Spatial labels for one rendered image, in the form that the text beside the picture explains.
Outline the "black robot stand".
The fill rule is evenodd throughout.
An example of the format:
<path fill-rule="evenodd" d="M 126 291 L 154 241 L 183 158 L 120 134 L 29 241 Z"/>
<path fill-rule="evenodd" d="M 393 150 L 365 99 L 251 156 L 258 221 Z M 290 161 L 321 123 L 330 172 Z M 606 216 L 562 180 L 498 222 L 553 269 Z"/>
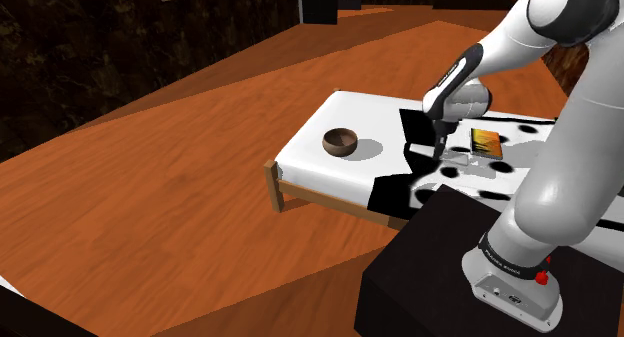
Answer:
<path fill-rule="evenodd" d="M 364 270 L 355 330 L 361 337 L 617 337 L 624 274 L 572 248 L 551 256 L 563 315 L 549 333 L 473 295 L 461 260 L 498 216 L 442 186 Z"/>

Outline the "grey flat phone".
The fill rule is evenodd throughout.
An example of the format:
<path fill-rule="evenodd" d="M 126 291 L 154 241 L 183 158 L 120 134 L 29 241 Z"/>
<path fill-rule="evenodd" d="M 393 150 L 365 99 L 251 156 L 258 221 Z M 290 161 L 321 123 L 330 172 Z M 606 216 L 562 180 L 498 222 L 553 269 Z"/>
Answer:
<path fill-rule="evenodd" d="M 469 163 L 469 156 L 466 153 L 453 150 L 445 150 L 440 159 L 443 162 L 455 163 L 459 165 L 467 165 Z"/>

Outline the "orange and black tablet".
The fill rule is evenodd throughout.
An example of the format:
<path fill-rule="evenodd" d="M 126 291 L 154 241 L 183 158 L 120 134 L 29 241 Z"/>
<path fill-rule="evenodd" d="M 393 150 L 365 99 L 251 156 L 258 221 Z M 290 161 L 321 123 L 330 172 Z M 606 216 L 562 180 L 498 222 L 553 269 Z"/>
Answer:
<path fill-rule="evenodd" d="M 503 159 L 500 135 L 497 132 L 472 128 L 470 141 L 473 155 L 495 160 Z"/>

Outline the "dark cabinet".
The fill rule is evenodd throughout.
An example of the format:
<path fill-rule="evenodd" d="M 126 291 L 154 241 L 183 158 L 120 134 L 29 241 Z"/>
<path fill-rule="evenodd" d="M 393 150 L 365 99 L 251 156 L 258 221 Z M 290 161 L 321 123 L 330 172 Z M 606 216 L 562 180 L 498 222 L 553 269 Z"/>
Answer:
<path fill-rule="evenodd" d="M 338 0 L 299 0 L 303 24 L 337 24 Z"/>

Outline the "white bed with wooden frame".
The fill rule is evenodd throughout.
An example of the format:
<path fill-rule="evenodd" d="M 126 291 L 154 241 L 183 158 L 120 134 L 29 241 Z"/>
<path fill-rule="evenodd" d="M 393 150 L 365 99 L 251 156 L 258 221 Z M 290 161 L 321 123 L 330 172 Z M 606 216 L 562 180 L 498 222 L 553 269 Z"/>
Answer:
<path fill-rule="evenodd" d="M 466 153 L 467 165 L 443 162 L 427 169 L 414 160 L 431 160 L 435 133 L 415 100 L 336 91 L 264 166 L 272 206 L 284 208 L 286 194 L 401 229 L 441 185 L 454 188 L 498 211 L 504 210 L 526 176 L 555 122 L 488 111 L 464 119 L 446 150 Z M 347 128 L 358 137 L 344 157 L 328 154 L 324 134 Z M 502 160 L 471 152 L 471 129 L 500 135 Z"/>

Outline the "brown wooden bowl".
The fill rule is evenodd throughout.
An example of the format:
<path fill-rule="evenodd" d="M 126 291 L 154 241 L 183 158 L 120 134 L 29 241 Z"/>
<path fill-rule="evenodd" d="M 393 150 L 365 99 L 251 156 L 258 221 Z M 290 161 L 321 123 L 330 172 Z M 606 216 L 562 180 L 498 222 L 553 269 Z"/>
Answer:
<path fill-rule="evenodd" d="M 324 150 L 335 157 L 352 154 L 358 145 L 357 134 L 347 128 L 334 128 L 327 131 L 322 139 Z"/>

